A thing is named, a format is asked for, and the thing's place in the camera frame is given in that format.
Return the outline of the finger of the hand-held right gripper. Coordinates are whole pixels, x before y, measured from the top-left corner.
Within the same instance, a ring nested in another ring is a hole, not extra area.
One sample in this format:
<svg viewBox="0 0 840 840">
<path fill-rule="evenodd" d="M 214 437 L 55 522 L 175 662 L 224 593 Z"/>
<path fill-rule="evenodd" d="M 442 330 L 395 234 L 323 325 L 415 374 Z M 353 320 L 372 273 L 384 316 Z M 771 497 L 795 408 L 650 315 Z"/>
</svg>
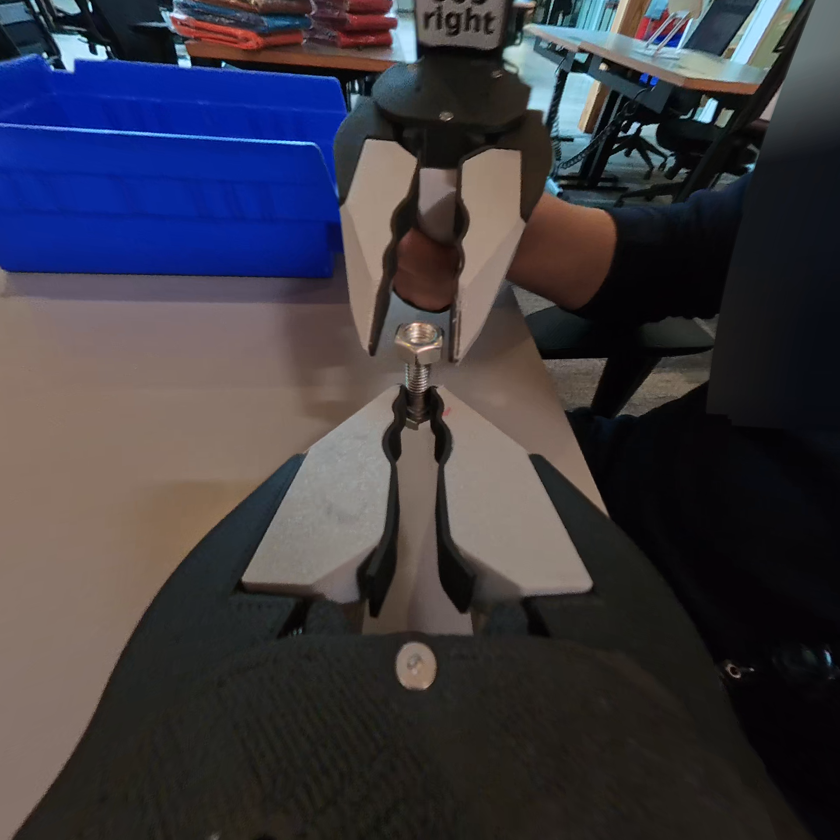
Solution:
<svg viewBox="0 0 840 840">
<path fill-rule="evenodd" d="M 376 356 L 396 273 L 396 247 L 417 215 L 418 162 L 390 140 L 365 140 L 340 205 L 344 265 L 360 345 Z"/>
<path fill-rule="evenodd" d="M 521 217 L 522 154 L 485 150 L 459 171 L 466 229 L 450 319 L 450 360 L 461 363 L 483 330 L 525 228 Z"/>
</svg>

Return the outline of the stack of folded cloths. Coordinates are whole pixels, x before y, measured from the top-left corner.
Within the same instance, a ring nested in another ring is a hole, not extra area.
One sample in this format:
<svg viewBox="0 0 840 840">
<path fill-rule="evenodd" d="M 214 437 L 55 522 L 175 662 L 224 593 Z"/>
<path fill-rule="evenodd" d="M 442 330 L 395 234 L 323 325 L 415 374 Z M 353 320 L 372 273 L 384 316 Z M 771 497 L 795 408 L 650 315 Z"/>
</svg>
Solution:
<svg viewBox="0 0 840 840">
<path fill-rule="evenodd" d="M 185 39 L 247 51 L 389 47 L 397 27 L 388 1 L 174 1 L 170 21 Z"/>
</svg>

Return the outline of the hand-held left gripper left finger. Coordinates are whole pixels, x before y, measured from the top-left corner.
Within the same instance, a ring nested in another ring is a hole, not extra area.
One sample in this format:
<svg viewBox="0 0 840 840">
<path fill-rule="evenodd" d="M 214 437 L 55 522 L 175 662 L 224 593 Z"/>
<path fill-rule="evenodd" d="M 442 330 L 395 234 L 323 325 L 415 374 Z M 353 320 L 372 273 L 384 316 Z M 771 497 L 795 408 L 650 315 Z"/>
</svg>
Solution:
<svg viewBox="0 0 840 840">
<path fill-rule="evenodd" d="M 366 602 L 396 570 L 403 389 L 386 389 L 310 447 L 244 572 L 249 592 Z"/>
</svg>

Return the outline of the person's black chair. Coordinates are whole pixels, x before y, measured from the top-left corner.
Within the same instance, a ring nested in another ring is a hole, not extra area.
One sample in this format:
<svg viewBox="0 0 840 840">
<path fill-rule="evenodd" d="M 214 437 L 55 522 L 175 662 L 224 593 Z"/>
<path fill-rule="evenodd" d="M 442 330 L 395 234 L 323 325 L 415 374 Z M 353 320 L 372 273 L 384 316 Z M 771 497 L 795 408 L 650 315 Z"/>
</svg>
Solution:
<svg viewBox="0 0 840 840">
<path fill-rule="evenodd" d="M 628 327 L 549 307 L 524 320 L 541 359 L 605 362 L 591 402 L 591 411 L 600 417 L 618 415 L 663 359 L 703 354 L 714 345 L 703 326 L 687 318 Z"/>
</svg>

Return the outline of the person's right hand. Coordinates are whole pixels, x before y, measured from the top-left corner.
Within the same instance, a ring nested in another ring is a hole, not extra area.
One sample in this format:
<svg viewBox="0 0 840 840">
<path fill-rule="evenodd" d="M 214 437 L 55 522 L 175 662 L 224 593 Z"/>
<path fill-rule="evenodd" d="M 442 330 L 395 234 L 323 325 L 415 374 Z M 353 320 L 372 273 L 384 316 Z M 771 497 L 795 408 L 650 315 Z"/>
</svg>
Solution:
<svg viewBox="0 0 840 840">
<path fill-rule="evenodd" d="M 617 233 L 605 211 L 543 194 L 524 228 L 506 279 L 566 311 L 583 308 L 613 262 Z M 447 309 L 455 299 L 456 247 L 410 230 L 397 249 L 393 290 L 415 308 Z"/>
</svg>

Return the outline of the blue plastic bin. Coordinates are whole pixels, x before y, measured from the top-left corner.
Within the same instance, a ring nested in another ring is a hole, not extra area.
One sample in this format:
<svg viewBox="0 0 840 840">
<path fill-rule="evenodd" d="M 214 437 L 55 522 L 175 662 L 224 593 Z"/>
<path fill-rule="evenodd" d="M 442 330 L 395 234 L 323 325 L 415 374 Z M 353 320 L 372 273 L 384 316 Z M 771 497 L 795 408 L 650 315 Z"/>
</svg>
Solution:
<svg viewBox="0 0 840 840">
<path fill-rule="evenodd" d="M 328 278 L 346 114 L 332 77 L 6 61 L 2 268 Z"/>
</svg>

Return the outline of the silver hex nut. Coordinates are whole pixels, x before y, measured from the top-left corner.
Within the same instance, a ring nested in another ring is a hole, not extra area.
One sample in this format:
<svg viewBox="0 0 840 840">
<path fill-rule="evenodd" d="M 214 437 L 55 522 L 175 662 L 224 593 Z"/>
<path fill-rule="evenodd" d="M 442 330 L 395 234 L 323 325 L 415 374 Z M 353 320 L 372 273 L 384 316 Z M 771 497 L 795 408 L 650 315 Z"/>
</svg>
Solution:
<svg viewBox="0 0 840 840">
<path fill-rule="evenodd" d="M 441 361 L 445 334 L 431 322 L 402 323 L 395 331 L 393 346 L 404 364 L 429 366 Z"/>
</svg>

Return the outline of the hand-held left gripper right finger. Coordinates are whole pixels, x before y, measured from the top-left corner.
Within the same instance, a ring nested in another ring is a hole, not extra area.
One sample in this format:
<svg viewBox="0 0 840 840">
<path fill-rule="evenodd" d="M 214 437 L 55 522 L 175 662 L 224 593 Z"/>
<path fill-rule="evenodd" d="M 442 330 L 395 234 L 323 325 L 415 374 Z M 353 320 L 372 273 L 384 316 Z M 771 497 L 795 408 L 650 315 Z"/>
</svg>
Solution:
<svg viewBox="0 0 840 840">
<path fill-rule="evenodd" d="M 459 613 L 582 595 L 593 580 L 527 450 L 448 389 L 429 391 L 438 579 Z"/>
</svg>

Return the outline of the clear acrylic sign stand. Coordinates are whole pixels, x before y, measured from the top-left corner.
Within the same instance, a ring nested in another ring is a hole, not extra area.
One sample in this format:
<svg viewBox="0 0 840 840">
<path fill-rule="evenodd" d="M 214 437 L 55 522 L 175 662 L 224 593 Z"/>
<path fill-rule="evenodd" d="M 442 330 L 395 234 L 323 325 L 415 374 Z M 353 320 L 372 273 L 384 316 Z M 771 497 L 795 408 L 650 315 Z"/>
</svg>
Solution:
<svg viewBox="0 0 840 840">
<path fill-rule="evenodd" d="M 651 55 L 656 55 L 668 47 L 673 39 L 677 39 L 678 45 L 681 44 L 692 22 L 699 17 L 701 6 L 690 4 L 688 1 L 668 2 L 665 16 L 644 42 L 646 51 Z"/>
</svg>

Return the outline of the wooden post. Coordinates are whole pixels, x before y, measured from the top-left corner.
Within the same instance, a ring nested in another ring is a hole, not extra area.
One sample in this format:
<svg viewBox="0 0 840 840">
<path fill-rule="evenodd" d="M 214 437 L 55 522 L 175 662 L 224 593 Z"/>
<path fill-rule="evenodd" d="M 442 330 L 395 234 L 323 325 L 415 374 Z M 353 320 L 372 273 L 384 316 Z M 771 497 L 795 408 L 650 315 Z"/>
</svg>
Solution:
<svg viewBox="0 0 840 840">
<path fill-rule="evenodd" d="M 610 32 L 634 38 L 649 4 L 649 1 L 618 2 Z M 579 131 L 585 134 L 596 131 L 608 94 L 609 90 L 604 84 L 596 80 L 592 82 L 578 123 Z"/>
</svg>

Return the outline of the person's right forearm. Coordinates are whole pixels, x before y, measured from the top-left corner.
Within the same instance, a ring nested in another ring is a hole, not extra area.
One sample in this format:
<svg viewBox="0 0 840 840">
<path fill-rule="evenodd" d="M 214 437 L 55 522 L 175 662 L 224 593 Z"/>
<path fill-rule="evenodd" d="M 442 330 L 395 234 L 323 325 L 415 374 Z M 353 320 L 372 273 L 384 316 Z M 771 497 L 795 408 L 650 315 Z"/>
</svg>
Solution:
<svg viewBox="0 0 840 840">
<path fill-rule="evenodd" d="M 717 316 L 752 178 L 749 172 L 683 203 L 609 209 L 616 228 L 612 264 L 574 314 L 623 324 Z"/>
</svg>

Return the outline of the silver bolt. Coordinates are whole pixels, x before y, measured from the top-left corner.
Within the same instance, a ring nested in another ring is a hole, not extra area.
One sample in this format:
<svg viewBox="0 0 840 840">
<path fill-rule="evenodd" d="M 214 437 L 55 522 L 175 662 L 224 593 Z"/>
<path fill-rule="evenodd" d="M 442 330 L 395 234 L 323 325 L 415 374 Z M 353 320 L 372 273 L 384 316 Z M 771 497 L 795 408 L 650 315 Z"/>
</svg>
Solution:
<svg viewBox="0 0 840 840">
<path fill-rule="evenodd" d="M 418 429 L 428 419 L 428 393 L 431 386 L 431 364 L 418 362 L 404 365 L 406 389 L 406 427 Z"/>
</svg>

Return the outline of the office desk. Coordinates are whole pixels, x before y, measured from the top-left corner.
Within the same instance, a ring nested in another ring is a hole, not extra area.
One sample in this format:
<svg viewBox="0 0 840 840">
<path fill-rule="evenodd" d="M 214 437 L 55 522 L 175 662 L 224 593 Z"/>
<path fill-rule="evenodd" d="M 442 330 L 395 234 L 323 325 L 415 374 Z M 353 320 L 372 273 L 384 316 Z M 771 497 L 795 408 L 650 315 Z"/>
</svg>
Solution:
<svg viewBox="0 0 840 840">
<path fill-rule="evenodd" d="M 643 41 L 604 31 L 530 24 L 534 50 L 556 66 L 545 124 L 555 130 L 560 102 L 572 75 L 584 75 L 607 89 L 590 143 L 566 161 L 556 151 L 551 180 L 562 192 L 618 189 L 605 173 L 618 132 L 637 108 L 665 112 L 676 91 L 737 103 L 760 89 L 768 70 L 686 48 L 646 47 Z"/>
</svg>

